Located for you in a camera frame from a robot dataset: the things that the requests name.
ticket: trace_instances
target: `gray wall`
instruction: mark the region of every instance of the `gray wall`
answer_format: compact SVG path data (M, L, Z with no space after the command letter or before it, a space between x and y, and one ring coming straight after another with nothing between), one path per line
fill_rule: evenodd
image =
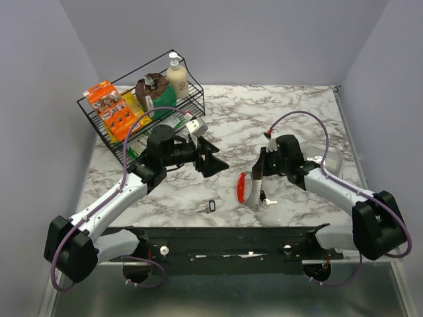
M98 82L57 0L0 3L0 315L37 316L48 224L75 212L93 129L75 103Z
M387 2L61 0L101 79L176 49L200 83L289 85L339 85Z
M423 2L391 0L342 84L370 188L395 194L413 237L405 260L423 314Z

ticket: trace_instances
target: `marble surface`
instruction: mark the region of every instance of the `marble surface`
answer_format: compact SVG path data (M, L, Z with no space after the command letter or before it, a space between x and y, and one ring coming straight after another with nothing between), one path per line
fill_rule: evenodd
M344 155L340 176L354 184L360 179L338 106L330 87L305 86L205 86L204 135L221 149L216 156L229 170L204 179L187 165L168 174L148 196L122 213L112 226L141 227L260 227L344 225L349 216L319 196L304 192L285 178L265 178L263 189L278 204L262 205L254 211L240 205L236 183L240 172L250 170L261 146L263 132L282 114L307 110L322 119L330 135L330 146ZM302 147L324 144L320 125L309 116L294 115L280 122L274 135L294 134ZM122 167L98 138L87 175L79 210L104 194L122 176ZM217 210L207 213L214 199Z

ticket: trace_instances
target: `lotion bottle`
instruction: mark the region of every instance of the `lotion bottle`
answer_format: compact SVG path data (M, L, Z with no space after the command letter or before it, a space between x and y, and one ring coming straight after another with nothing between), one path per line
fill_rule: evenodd
M177 99L188 96L188 79L185 67L179 65L178 59L182 59L177 53L169 54L172 59L171 66L166 71L166 78L172 84Z

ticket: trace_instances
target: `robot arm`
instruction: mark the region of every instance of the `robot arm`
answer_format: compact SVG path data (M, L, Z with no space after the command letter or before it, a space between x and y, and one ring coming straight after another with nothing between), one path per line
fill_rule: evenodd
M386 210L358 195L360 192L375 198L403 222L390 193L376 194L351 184L346 189L340 184L345 183L343 180L332 175L329 178L319 164L304 160L298 140L293 135L271 139L267 147L261 148L258 162L252 168L253 182L261 182L263 176L275 174L287 176L292 184L324 197L352 217L352 227L323 225L315 233L315 241L321 248L358 250L366 258L376 260L406 242L405 233Z
M52 262L63 238L74 230L59 253L57 267L72 282L78 283L98 263L133 254L139 246L137 235L126 229L105 236L102 233L131 204L148 195L165 179L166 166L193 162L195 169L204 177L229 168L228 164L213 156L219 149L201 136L207 130L201 119L192 120L186 126L190 132L188 140L175 135L174 130L167 125L154 127L146 149L128 168L125 178L70 219L56 217L50 223L44 258Z

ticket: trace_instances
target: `orange snack bag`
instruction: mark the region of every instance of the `orange snack bag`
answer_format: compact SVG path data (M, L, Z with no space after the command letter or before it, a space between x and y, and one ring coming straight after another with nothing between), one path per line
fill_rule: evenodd
M84 92L84 97L87 98L89 104L105 122L113 135L119 141L123 141L137 117L114 85L109 81L103 81ZM132 132L140 128L141 125L137 123Z

